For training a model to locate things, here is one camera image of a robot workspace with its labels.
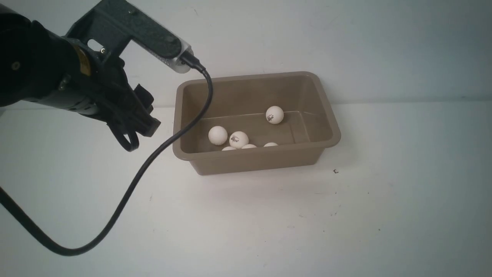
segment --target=screw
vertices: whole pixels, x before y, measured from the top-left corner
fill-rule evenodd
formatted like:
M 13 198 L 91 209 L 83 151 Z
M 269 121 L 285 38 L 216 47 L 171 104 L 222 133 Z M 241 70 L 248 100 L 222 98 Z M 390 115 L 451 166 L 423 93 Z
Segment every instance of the screw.
M 13 71 L 17 71 L 17 70 L 19 70 L 19 68 L 21 68 L 21 63 L 13 62 L 10 67 L 12 68 Z

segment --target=ping pong ball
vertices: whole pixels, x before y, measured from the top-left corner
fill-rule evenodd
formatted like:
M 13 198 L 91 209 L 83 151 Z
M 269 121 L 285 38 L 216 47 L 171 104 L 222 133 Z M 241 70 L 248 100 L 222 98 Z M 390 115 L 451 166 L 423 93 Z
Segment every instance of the ping pong ball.
M 248 149 L 248 148 L 256 148 L 256 145 L 254 145 L 254 144 L 246 144 L 241 149 Z
M 279 106 L 272 106 L 268 108 L 265 116 L 268 122 L 278 124 L 283 120 L 283 110 Z
M 212 144 L 222 145 L 227 140 L 227 131 L 222 126 L 214 126 L 209 131 L 209 140 Z
M 229 138 L 229 144 L 235 149 L 241 149 L 243 146 L 249 143 L 249 138 L 244 132 L 237 131 L 232 133 Z

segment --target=white wall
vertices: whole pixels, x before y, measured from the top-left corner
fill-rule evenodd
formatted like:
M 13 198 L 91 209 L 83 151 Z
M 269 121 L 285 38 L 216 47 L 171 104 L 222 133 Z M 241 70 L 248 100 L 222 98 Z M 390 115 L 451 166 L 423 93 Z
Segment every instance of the white wall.
M 308 70 L 334 103 L 492 99 L 490 0 L 130 2 L 191 43 L 214 77 Z M 63 35 L 97 0 L 2 3 Z M 177 86 L 201 77 L 136 44 L 123 58 L 156 105 L 174 105 Z

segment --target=black cable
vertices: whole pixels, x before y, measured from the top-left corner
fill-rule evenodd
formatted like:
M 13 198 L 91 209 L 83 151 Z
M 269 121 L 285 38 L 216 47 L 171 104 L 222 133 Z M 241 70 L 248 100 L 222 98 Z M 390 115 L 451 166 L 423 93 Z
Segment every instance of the black cable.
M 109 233 L 111 228 L 115 225 L 116 220 L 120 216 L 121 212 L 123 211 L 123 208 L 125 207 L 126 203 L 128 202 L 128 199 L 130 199 L 131 194 L 135 190 L 135 187 L 138 184 L 138 181 L 140 181 L 140 178 L 142 178 L 142 175 L 145 173 L 147 168 L 151 165 L 151 163 L 158 157 L 158 155 L 164 151 L 168 146 L 170 146 L 173 142 L 175 142 L 177 139 L 179 139 L 182 135 L 184 135 L 186 132 L 188 132 L 193 126 L 195 126 L 198 121 L 203 117 L 205 112 L 207 112 L 210 103 L 212 102 L 212 96 L 214 94 L 214 88 L 212 85 L 212 79 L 210 78 L 210 75 L 206 71 L 206 69 L 200 64 L 199 60 L 193 57 L 193 55 L 189 54 L 188 52 L 183 53 L 182 55 L 182 60 L 185 62 L 187 65 L 189 65 L 191 68 L 197 69 L 200 71 L 205 79 L 207 80 L 207 85 L 209 88 L 209 94 L 207 96 L 207 100 L 205 101 L 205 104 L 198 113 L 198 115 L 190 122 L 188 125 L 186 125 L 183 129 L 181 129 L 179 132 L 175 133 L 172 137 L 168 138 L 163 144 L 161 144 L 148 158 L 147 160 L 142 164 L 140 167 L 139 171 L 133 178 L 132 182 L 130 183 L 130 186 L 126 190 L 125 194 L 123 195 L 123 198 L 121 199 L 120 203 L 118 204 L 118 207 L 116 208 L 115 212 L 109 219 L 108 223 L 106 226 L 104 226 L 104 229 L 102 229 L 101 233 L 97 235 L 92 241 L 90 241 L 88 244 L 79 247 L 79 248 L 66 248 L 63 247 L 56 242 L 54 242 L 49 236 L 47 236 L 27 215 L 24 213 L 24 211 L 17 205 L 17 203 L 14 202 L 14 200 L 0 187 L 0 203 L 7 209 L 7 211 L 15 218 L 17 221 L 38 241 L 40 242 L 43 246 L 48 248 L 50 251 L 62 255 L 62 256 L 77 256 L 80 254 L 83 254 L 92 248 L 94 248 L 96 245 L 98 245 L 104 237 Z

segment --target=white table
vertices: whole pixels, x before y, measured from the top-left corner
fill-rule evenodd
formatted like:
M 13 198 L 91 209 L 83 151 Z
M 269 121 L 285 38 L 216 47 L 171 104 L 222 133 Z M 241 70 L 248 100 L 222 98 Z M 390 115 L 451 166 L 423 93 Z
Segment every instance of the white table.
M 334 105 L 341 142 L 310 167 L 199 176 L 167 149 L 114 229 L 50 253 L 0 208 L 0 276 L 490 276 L 492 102 Z M 126 153 L 60 110 L 0 117 L 0 184 L 55 241 L 106 224 L 173 108 Z

